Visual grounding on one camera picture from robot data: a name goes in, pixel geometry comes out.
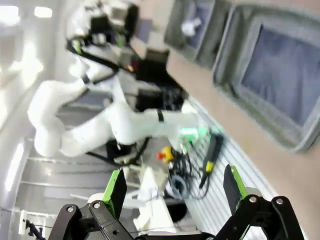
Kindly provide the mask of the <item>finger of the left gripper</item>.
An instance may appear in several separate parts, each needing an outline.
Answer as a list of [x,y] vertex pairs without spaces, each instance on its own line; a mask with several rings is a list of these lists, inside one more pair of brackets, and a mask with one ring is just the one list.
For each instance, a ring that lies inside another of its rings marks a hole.
[[124,48],[126,46],[126,37],[123,34],[117,34],[115,41],[118,48]]
[[73,39],[71,41],[71,46],[78,55],[82,54],[82,41],[80,39]]

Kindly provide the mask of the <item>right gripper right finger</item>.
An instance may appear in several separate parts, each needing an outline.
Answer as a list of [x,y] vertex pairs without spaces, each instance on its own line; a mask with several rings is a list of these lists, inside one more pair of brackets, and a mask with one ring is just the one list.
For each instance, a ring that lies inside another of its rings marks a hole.
[[290,200],[276,196],[268,201],[249,193],[233,165],[225,167],[223,189],[231,217],[214,237],[216,240],[242,240],[251,227],[261,228],[267,240],[305,238]]

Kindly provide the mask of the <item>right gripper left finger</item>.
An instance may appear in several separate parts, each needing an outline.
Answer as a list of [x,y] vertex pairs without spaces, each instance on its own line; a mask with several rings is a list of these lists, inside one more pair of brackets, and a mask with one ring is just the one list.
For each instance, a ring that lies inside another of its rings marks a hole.
[[50,240],[86,240],[98,232],[105,240],[131,240],[133,237],[120,222],[127,193],[122,169],[114,170],[101,200],[84,207],[63,205],[51,229]]

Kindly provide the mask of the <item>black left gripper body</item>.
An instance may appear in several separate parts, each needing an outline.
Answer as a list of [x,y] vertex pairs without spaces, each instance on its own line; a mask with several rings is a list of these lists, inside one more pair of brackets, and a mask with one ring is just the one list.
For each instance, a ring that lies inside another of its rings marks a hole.
[[92,16],[89,21],[86,45],[116,45],[116,31],[108,16]]

